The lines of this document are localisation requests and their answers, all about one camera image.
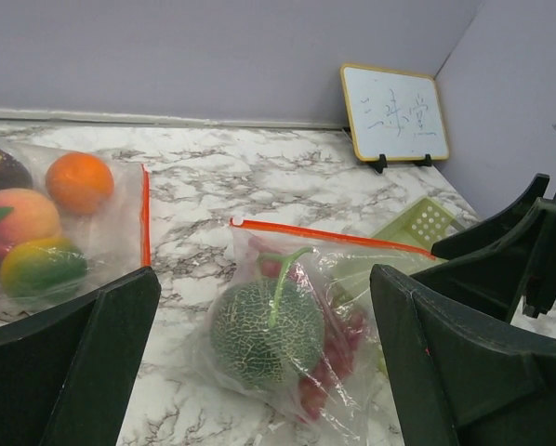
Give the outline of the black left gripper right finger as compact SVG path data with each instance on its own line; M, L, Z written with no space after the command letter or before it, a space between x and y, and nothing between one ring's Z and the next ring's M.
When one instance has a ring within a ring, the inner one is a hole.
M405 444L556 446L556 339L390 266L370 290Z

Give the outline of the clear zip top bag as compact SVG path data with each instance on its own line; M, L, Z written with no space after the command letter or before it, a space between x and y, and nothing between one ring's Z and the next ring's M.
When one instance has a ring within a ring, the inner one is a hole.
M31 173L33 187L50 199L60 214L62 234L86 256L88 270L82 286L72 298L60 302L40 299L13 299L0 284L0 321L14 321L80 295L150 263L150 184L142 164L100 158L112 171L114 192L111 199L91 216L70 213L59 206L46 190L47 169L70 151L0 138L0 149L20 161ZM5 256L0 256L0 267Z

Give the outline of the peach orange pink fruit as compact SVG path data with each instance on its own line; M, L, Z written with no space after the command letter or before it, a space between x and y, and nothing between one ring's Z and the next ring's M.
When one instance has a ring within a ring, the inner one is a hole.
M0 190L0 256L13 247L62 234L57 206L30 189Z

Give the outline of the small framed whiteboard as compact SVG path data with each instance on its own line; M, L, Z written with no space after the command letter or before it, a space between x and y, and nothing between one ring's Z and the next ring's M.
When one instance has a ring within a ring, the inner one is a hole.
M433 77L352 63L343 64L339 74L360 161L381 174L391 162L431 166L449 158Z

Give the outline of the dark purple plum fruit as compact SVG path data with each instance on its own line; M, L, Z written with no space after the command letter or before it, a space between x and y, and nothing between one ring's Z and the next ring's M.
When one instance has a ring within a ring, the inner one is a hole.
M0 149L0 190L32 187L33 178L28 169L12 155Z

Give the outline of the pale green plastic basket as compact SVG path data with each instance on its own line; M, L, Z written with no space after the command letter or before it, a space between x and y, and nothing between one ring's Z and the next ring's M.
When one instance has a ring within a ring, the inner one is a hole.
M359 362L372 361L386 373L371 304L369 275L376 264L412 274L439 263L432 246L462 229L453 215L431 198L421 198L377 230L369 243L346 241L325 253L326 297L334 322L325 354L337 377L346 377Z

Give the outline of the clear zip bag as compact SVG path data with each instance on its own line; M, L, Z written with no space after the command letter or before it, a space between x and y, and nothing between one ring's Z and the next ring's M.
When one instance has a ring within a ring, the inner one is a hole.
M327 445L365 445L385 360L369 276L436 264L419 246L240 217L236 265L190 334L187 361L209 385L258 400Z
M0 321L14 321L80 295L150 263L150 184L142 164L100 158L112 171L114 192L111 199L91 216L70 213L59 206L46 190L47 169L70 151L0 138L0 149L20 161L31 173L33 187L50 199L60 214L62 234L86 256L88 270L82 286L72 298L60 302L40 299L13 299L0 284ZM0 256L0 267L5 256Z

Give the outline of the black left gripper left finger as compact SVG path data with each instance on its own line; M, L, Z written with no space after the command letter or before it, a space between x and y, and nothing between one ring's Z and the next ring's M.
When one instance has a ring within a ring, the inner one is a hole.
M114 445L161 295L150 267L0 327L0 445Z

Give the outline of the green netted melon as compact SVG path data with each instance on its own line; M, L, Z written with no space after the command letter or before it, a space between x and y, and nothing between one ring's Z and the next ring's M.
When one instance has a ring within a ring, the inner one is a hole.
M219 369L241 386L278 387L312 371L321 359L324 315L313 290L289 278L303 247L289 255L262 254L254 279L218 298L209 339Z

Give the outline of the yellow green mango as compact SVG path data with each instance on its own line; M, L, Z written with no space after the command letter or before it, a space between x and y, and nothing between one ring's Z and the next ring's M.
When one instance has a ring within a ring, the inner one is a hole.
M7 253L0 267L0 284L13 299L60 302L76 295L87 270L85 254L69 239L36 239Z

